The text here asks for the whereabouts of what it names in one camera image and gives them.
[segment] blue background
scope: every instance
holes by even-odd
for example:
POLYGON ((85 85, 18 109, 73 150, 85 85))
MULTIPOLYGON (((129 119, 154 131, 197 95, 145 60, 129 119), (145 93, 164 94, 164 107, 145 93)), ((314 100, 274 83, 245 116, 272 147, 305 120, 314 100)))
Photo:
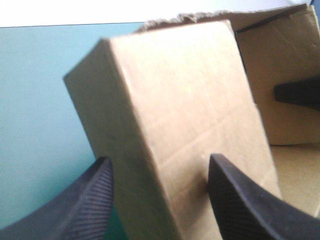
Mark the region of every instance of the blue background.
MULTIPOLYGON (((94 162, 63 76, 99 38, 140 25, 0 28, 0 228, 47 203, 94 162)), ((115 210, 106 239, 126 239, 115 210)))

